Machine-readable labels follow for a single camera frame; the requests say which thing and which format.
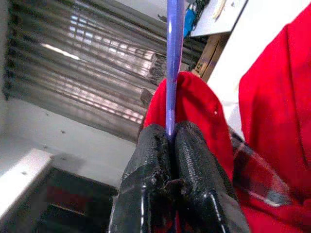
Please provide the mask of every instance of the blue rod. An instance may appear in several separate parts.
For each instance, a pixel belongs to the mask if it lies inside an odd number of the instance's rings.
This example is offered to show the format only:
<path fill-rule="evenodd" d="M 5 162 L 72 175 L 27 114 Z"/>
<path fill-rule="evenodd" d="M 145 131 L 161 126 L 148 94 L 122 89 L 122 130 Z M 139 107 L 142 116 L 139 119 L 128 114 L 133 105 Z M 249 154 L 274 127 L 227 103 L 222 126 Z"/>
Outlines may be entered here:
<path fill-rule="evenodd" d="M 184 0 L 167 1 L 166 134 L 170 141 L 175 133 L 176 83 L 183 48 L 184 11 Z"/>

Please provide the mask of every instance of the plaid fabric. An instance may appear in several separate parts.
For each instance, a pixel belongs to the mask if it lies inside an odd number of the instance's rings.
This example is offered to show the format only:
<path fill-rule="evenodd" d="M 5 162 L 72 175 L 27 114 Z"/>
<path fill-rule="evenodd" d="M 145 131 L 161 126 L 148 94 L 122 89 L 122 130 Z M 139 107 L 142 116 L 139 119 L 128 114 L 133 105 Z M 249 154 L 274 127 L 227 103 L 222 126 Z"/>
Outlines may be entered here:
<path fill-rule="evenodd" d="M 273 207 L 290 204 L 287 184 L 230 127 L 229 132 L 234 152 L 234 186 Z"/>

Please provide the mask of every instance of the red cloth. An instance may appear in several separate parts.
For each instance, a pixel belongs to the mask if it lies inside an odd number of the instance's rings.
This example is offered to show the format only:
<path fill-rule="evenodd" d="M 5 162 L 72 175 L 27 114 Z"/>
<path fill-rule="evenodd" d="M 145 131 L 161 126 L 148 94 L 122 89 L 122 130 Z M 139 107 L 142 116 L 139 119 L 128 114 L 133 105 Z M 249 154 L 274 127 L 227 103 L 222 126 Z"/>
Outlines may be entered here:
<path fill-rule="evenodd" d="M 240 82 L 246 142 L 290 187 L 291 205 L 273 207 L 237 190 L 252 232 L 311 232 L 311 6 L 265 49 Z M 176 122 L 199 126 L 232 180 L 234 157 L 221 104 L 191 73 L 178 76 Z M 144 126 L 165 127 L 166 81 L 156 91 Z"/>

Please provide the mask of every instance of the blue object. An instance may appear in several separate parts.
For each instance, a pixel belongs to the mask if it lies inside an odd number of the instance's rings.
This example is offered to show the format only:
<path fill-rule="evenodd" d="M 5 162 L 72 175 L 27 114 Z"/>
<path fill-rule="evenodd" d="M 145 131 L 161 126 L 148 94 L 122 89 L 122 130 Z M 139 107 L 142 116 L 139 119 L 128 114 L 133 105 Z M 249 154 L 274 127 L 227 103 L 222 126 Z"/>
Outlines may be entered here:
<path fill-rule="evenodd" d="M 194 11 L 192 5 L 190 5 L 185 15 L 184 38 L 192 31 L 196 14 L 197 12 Z"/>
<path fill-rule="evenodd" d="M 175 132 L 175 100 L 177 75 L 183 48 L 184 0 L 167 1 L 167 82 L 166 134 L 172 142 Z"/>

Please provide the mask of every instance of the red fabric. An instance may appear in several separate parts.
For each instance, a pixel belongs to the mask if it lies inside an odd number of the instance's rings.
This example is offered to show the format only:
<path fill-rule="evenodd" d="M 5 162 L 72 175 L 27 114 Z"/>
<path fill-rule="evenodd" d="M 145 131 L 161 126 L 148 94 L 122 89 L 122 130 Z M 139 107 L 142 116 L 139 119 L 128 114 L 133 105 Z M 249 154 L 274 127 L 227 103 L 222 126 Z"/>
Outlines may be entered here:
<path fill-rule="evenodd" d="M 240 82 L 245 140 L 286 182 L 292 195 L 291 205 L 273 207 L 237 190 L 254 233 L 311 232 L 310 28 L 311 6 L 284 27 Z M 165 97 L 163 81 L 149 106 L 145 127 L 153 123 L 165 127 Z M 189 120 L 199 126 L 232 180 L 232 146 L 216 96 L 202 80 L 181 72 L 176 99 L 176 122 Z"/>

